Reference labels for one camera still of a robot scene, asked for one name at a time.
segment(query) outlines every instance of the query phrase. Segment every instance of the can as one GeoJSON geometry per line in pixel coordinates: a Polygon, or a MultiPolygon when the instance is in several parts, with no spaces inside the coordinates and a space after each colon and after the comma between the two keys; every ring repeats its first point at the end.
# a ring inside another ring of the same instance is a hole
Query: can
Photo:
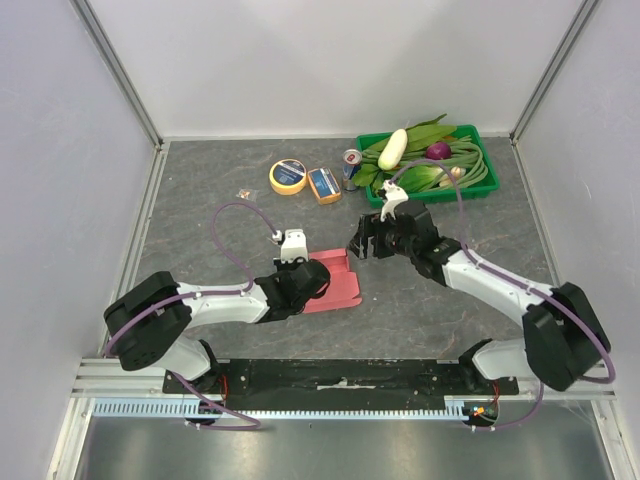
{"type": "Polygon", "coordinates": [[[355,148],[350,148],[342,154],[345,165],[342,167],[342,188],[345,192],[354,192],[358,186],[353,183],[353,176],[360,170],[362,153],[355,148]]]}
{"type": "Polygon", "coordinates": [[[360,153],[360,150],[350,148],[342,154],[342,159],[347,165],[360,165],[360,162],[362,162],[362,153],[360,153]]]}

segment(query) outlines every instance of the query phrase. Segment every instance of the green tray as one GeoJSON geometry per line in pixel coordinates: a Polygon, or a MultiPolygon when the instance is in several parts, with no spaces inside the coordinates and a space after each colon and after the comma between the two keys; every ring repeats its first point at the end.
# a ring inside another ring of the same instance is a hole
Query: green tray
{"type": "MultiPolygon", "coordinates": [[[[387,138],[390,135],[391,132],[360,135],[358,138],[356,138],[356,148],[362,151],[366,148],[369,148],[374,143],[387,138]]],[[[489,195],[489,193],[500,188],[500,180],[498,180],[498,175],[496,175],[496,171],[493,169],[493,165],[491,164],[489,155],[487,155],[487,150],[482,144],[482,140],[480,139],[480,135],[478,134],[478,130],[476,129],[476,127],[474,127],[473,125],[459,125],[456,131],[451,135],[456,138],[462,138],[470,135],[471,142],[478,145],[482,150],[484,163],[487,164],[487,168],[489,169],[487,176],[484,177],[481,182],[478,182],[471,187],[460,189],[462,198],[486,197],[487,195],[489,195]]],[[[373,193],[371,187],[367,187],[366,190],[367,198],[369,199],[369,203],[371,204],[371,206],[374,208],[382,208],[382,199],[375,193],[373,193]]],[[[410,193],[409,198],[422,200],[425,203],[453,202],[456,200],[456,192],[455,190],[444,190],[439,192],[410,193]]]]}

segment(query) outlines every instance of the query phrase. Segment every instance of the white wall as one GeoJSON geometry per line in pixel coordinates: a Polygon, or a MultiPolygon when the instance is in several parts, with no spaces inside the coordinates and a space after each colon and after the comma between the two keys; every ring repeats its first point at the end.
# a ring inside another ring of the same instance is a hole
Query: white wall
{"type": "Polygon", "coordinates": [[[0,465],[43,478],[152,148],[67,0],[0,13],[0,465]]]}
{"type": "Polygon", "coordinates": [[[560,274],[613,344],[640,446],[640,33],[635,0],[602,2],[521,141],[560,274]]]}
{"type": "Polygon", "coordinates": [[[165,136],[515,124],[580,0],[92,0],[165,136]]]}

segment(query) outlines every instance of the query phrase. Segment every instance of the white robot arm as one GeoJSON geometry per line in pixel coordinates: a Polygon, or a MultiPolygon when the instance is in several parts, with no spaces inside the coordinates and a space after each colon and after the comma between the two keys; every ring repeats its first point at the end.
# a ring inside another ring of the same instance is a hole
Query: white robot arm
{"type": "Polygon", "coordinates": [[[553,288],[515,275],[457,240],[440,236],[427,207],[409,200],[402,188],[385,182],[382,195],[382,212],[360,218],[349,250],[367,258],[371,243],[375,258],[406,256],[423,277],[482,300],[523,329],[521,338],[484,340],[460,357],[470,386],[501,377],[535,376],[554,390],[564,391],[602,358],[584,328],[606,352],[611,350],[579,287],[567,282],[553,288]],[[579,317],[583,328],[567,318],[558,304],[579,317]]]}
{"type": "Polygon", "coordinates": [[[119,336],[112,350],[122,368],[154,365],[190,381],[215,382],[218,365],[211,348],[184,335],[186,331],[220,322],[284,320],[300,313],[309,299],[322,296],[329,271],[309,260],[304,232],[277,232],[274,241],[281,246],[280,257],[274,259],[278,272],[268,277],[207,287],[177,283],[169,272],[156,272],[114,302],[104,318],[110,333],[119,336]],[[136,318],[163,301],[164,307],[136,318]]]}

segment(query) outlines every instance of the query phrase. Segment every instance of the tape roll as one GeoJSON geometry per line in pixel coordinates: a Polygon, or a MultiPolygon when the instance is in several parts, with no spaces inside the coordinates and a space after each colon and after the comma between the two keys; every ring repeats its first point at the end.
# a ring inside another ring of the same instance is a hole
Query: tape roll
{"type": "Polygon", "coordinates": [[[271,187],[280,195],[294,195],[307,184],[307,169],[298,160],[285,158],[269,171],[271,187]]]}

